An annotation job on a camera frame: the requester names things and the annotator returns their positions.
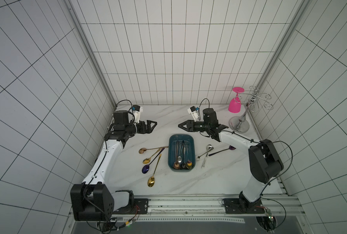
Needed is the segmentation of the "teal plastic storage box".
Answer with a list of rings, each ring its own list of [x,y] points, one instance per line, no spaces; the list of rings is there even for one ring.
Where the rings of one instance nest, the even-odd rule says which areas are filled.
[[[168,166],[174,172],[189,172],[194,169],[194,139],[190,135],[175,134],[169,139]]]

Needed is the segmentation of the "silver spoon pile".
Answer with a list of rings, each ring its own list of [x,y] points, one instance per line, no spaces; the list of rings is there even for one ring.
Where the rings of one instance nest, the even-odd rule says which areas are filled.
[[[183,152],[183,142],[179,142],[179,150],[178,150],[178,158],[177,158],[178,164],[181,164],[182,162],[182,152]]]

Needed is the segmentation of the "purple iridescent spoon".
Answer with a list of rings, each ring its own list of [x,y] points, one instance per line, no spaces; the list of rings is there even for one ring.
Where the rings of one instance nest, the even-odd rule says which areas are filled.
[[[186,168],[187,169],[191,169],[193,167],[193,163],[192,161],[189,159],[189,144],[187,143],[186,144],[186,153],[187,153],[187,156],[188,156],[188,160],[187,160],[187,163],[186,163]]]

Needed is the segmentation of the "black spoon pile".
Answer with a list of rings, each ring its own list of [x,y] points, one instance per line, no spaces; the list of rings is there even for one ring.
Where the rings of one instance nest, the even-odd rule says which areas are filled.
[[[182,162],[181,162],[181,168],[183,170],[187,170],[187,142],[183,142],[183,154],[182,154]]]

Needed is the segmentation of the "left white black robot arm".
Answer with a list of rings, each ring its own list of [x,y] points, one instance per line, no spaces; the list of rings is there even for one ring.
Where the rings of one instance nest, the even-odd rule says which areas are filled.
[[[81,184],[71,188],[70,196],[75,221],[109,221],[114,212],[135,211],[131,190],[110,192],[107,186],[114,161],[120,156],[129,138],[150,134],[157,123],[141,121],[143,108],[133,105],[130,111],[118,110],[114,122],[104,136],[100,154]]]

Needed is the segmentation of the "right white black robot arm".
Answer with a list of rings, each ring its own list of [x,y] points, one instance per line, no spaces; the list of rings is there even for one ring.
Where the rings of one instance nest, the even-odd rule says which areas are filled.
[[[187,120],[178,127],[186,132],[206,132],[210,138],[235,147],[248,155],[251,178],[239,194],[239,204],[244,211],[260,201],[266,186],[284,168],[272,141],[265,139],[257,142],[227,131],[228,126],[219,123],[216,112],[212,108],[203,110],[201,121]]]

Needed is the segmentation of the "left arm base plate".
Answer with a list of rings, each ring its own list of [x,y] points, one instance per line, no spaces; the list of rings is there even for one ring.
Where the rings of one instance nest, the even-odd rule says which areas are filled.
[[[129,204],[126,207],[122,207],[116,210],[115,214],[121,215],[132,215],[132,214],[142,214],[148,213],[149,199],[134,199],[133,204]]]

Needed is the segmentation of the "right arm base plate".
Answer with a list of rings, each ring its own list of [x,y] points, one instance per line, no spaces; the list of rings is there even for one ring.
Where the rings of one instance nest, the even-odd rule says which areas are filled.
[[[243,199],[235,199],[235,198],[223,199],[222,205],[225,207],[226,214],[258,215],[258,214],[265,213],[265,209],[262,207],[262,203],[260,200],[250,203],[247,200],[243,200]]]

